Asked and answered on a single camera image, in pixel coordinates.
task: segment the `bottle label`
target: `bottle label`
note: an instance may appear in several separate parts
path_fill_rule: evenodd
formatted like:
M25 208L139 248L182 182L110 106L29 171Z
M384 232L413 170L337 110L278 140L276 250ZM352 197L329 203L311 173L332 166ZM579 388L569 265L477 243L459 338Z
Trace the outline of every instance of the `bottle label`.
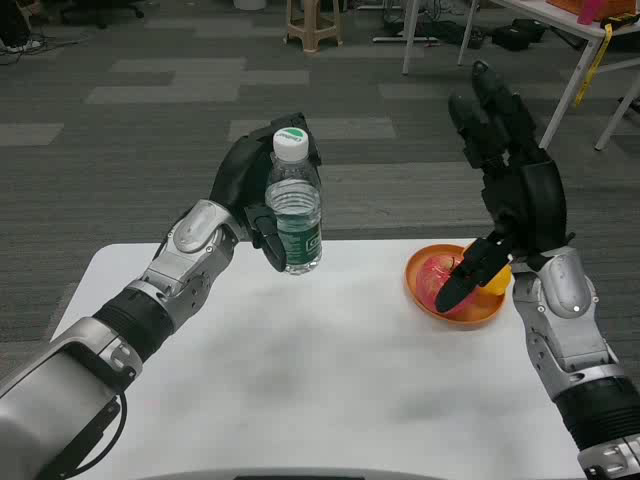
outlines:
M304 265L320 254L322 248L320 223L302 232L283 232L279 230L278 236L287 252L288 265Z

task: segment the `yellow strap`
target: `yellow strap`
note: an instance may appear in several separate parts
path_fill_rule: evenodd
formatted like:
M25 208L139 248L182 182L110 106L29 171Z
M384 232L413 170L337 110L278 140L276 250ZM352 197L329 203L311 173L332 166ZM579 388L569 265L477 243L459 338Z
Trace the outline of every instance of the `yellow strap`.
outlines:
M573 102L574 107L577 107L582 103L582 98L584 97L584 94L587 93L587 90L589 90L589 87L591 86L591 81L593 80L593 77L598 71L600 62L602 62L602 59L604 58L604 53L607 51L607 47L609 46L609 42L611 41L611 36L613 35L613 28L611 28L611 24L610 23L607 24L604 27L604 30L605 30L605 36L604 36L604 40L602 41L602 46L600 47L600 50L598 50L598 54L596 55L596 59L593 61L591 68L589 68L587 77L584 79L584 83L582 84L582 88L580 88L580 91L576 96L575 102Z

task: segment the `gray carpet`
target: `gray carpet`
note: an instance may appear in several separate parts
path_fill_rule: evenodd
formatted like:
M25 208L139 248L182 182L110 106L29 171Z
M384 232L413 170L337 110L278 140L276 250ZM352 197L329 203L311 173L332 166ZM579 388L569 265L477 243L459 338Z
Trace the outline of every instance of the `gray carpet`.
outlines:
M164 1L141 4L144 20L114 14L105 31L45 27L88 38L0 68L0 377L48 338L99 248L157 241L207 194L230 142L285 113L304 112L320 142L326 238L490 230L481 176L447 114L448 94L469 91L457 49L416 46L403 77L402 46L369 42L380 14L351 11L344 46L328 41L305 57L297 41L283 44L284 7L270 3L243 13L229 0ZM511 19L478 15L483 25ZM579 54L547 34L525 52L487 42L473 56L502 72L544 124ZM592 148L633 73L596 79L550 152L602 299L598 322L637 381L640 119L625 119L605 152Z

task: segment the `orange box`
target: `orange box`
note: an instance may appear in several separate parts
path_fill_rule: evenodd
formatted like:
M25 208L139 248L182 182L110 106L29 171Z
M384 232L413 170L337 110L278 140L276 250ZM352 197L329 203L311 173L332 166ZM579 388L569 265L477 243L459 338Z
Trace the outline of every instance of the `orange box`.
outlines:
M547 0L547 3L580 15L583 1L584 0ZM602 10L596 17L596 20L600 21L603 18L613 17L623 13L636 13L636 0L607 0L602 6Z

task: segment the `beige plastic stool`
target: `beige plastic stool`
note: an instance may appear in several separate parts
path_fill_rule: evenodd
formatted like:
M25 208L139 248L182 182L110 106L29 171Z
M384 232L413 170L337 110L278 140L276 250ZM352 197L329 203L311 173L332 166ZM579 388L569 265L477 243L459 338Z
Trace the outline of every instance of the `beige plastic stool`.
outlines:
M304 0L304 17L294 18L292 0L287 0L287 33L284 43L287 43L289 37L301 39L305 53L317 52L318 42L324 38L336 37L338 46L342 45L338 0L333 0L333 20L320 14L320 0Z

